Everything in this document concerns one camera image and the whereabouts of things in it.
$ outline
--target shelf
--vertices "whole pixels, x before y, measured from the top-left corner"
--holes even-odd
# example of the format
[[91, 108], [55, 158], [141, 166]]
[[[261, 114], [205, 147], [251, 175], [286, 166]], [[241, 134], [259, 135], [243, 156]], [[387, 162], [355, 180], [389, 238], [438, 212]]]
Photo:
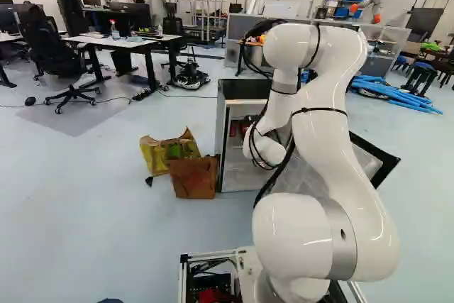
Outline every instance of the shelf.
[[335, 0], [340, 3], [360, 3], [362, 0]]
[[382, 55], [379, 53], [369, 53], [368, 57], [383, 58], [384, 60], [393, 60], [394, 59], [394, 55]]

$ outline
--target floor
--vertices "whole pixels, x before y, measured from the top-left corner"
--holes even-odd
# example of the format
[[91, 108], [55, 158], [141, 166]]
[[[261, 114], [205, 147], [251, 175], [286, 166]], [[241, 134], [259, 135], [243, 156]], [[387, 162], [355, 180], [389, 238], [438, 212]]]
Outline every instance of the floor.
[[[107, 53], [99, 58], [113, 67]], [[157, 65], [167, 56], [153, 60], [157, 77], [165, 80], [167, 72]], [[144, 75], [143, 58], [134, 55], [133, 62]], [[233, 77], [235, 70], [219, 60], [199, 64], [210, 84], [189, 95], [177, 89], [166, 95], [209, 98], [154, 94], [130, 105], [125, 99], [97, 107], [73, 103], [62, 116], [46, 106], [0, 108], [0, 301], [176, 302], [180, 253], [252, 243], [255, 192], [189, 201], [175, 198], [168, 176], [157, 177], [152, 188], [144, 181], [149, 174], [138, 147], [141, 136], [171, 138], [188, 126], [201, 152], [214, 152], [216, 80]], [[32, 65], [20, 61], [5, 69], [18, 87], [0, 87], [1, 105], [21, 105], [32, 95], [42, 101], [50, 93], [51, 79], [42, 84], [31, 79]], [[405, 82], [398, 73], [388, 80]], [[371, 303], [450, 301], [453, 238], [444, 225], [454, 218], [449, 190], [454, 93], [437, 84], [427, 95], [443, 116], [354, 94], [347, 98], [350, 129], [402, 158], [380, 187], [399, 229], [401, 265], [387, 280], [361, 284]], [[100, 99], [138, 91], [127, 77], [114, 77]], [[55, 123], [62, 119], [67, 124]]]

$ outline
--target red component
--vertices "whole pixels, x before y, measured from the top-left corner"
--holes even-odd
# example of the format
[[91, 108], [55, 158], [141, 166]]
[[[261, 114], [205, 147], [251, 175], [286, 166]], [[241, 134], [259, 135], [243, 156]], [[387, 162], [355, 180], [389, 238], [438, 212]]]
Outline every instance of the red component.
[[199, 292], [199, 303], [218, 302], [218, 292], [213, 289], [207, 289]]
[[230, 123], [230, 131], [228, 133], [228, 135], [231, 137], [231, 138], [234, 138], [236, 136], [236, 129], [237, 129], [237, 124], [236, 122], [234, 121], [231, 121]]

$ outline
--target white desk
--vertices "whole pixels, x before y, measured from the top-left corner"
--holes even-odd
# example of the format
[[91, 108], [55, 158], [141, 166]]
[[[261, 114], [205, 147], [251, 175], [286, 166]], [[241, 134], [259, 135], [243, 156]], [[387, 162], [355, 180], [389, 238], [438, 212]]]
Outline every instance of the white desk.
[[126, 48], [126, 49], [133, 49], [138, 48], [140, 46], [145, 46], [153, 43], [159, 42], [168, 42], [170, 40], [175, 40], [181, 38], [180, 35], [163, 35], [161, 39], [157, 38], [146, 38], [143, 42], [127, 42], [125, 38], [121, 38], [119, 40], [113, 40], [112, 37], [107, 38], [93, 38], [93, 37], [86, 37], [85, 35], [78, 35], [75, 37], [68, 37], [63, 38], [63, 40], [68, 40], [70, 42], [77, 42], [77, 43], [90, 43], [100, 46], [111, 46], [115, 48]]
[[[122, 53], [139, 53], [144, 55], [145, 64], [147, 67], [147, 76], [148, 76], [148, 85], [150, 86], [151, 91], [157, 89], [157, 82], [155, 78], [155, 70], [153, 67], [153, 60], [151, 58], [151, 50], [153, 45], [160, 44], [165, 46], [169, 50], [169, 73], [172, 79], [176, 77], [175, 66], [177, 64], [177, 47], [174, 42], [181, 38], [180, 35], [163, 35], [161, 39], [159, 38], [146, 38], [141, 42], [128, 42], [125, 38], [119, 40], [114, 40], [112, 37], [108, 38], [93, 38], [86, 37], [85, 35], [78, 35], [75, 37], [63, 38], [63, 40], [70, 43], [88, 43], [93, 46], [97, 46], [101, 49], [119, 51]], [[91, 56], [94, 59], [94, 63], [97, 62], [96, 54]]]
[[21, 35], [9, 35], [7, 33], [0, 33], [0, 43], [11, 43], [21, 40]]

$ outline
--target office chair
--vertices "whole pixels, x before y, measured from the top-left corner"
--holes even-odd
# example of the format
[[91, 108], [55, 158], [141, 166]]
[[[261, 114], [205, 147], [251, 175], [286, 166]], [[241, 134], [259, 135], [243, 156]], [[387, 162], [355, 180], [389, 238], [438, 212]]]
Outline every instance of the office chair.
[[[187, 48], [187, 38], [186, 34], [184, 33], [183, 29], [183, 20], [178, 17], [168, 16], [164, 18], [162, 23], [162, 32], [165, 35], [180, 35], [183, 38], [175, 43], [175, 50], [183, 51]], [[161, 67], [164, 68], [165, 65], [169, 65], [170, 63], [162, 63]], [[177, 61], [177, 65], [180, 67], [184, 67], [186, 62]]]
[[38, 66], [38, 69], [72, 83], [67, 91], [46, 97], [45, 104], [51, 104], [53, 99], [63, 98], [63, 101], [55, 109], [56, 114], [61, 114], [62, 107], [70, 99], [76, 99], [77, 97], [86, 99], [92, 106], [96, 105], [95, 98], [87, 96], [86, 93], [95, 92], [100, 94], [100, 88], [76, 89], [73, 85], [87, 72], [84, 52], [89, 45], [86, 43], [79, 44], [77, 46], [78, 53], [75, 53], [73, 49], [60, 39], [58, 32], [55, 32], [47, 23], [45, 14], [37, 6], [32, 6], [28, 10], [26, 20], [21, 21], [19, 28], [31, 48], [31, 58]]

